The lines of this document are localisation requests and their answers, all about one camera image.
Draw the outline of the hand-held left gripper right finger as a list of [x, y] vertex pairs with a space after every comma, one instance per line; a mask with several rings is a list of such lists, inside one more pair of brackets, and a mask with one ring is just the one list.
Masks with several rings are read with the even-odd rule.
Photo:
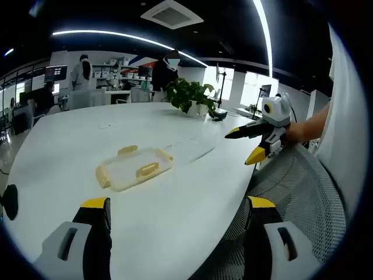
[[320, 267], [312, 243], [274, 203], [247, 197], [244, 279], [311, 279]]

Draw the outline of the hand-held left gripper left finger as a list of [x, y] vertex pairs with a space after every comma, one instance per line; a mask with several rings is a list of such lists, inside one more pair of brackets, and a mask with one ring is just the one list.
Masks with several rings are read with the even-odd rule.
[[44, 279], [110, 279], [110, 198], [85, 201], [42, 243], [34, 266]]

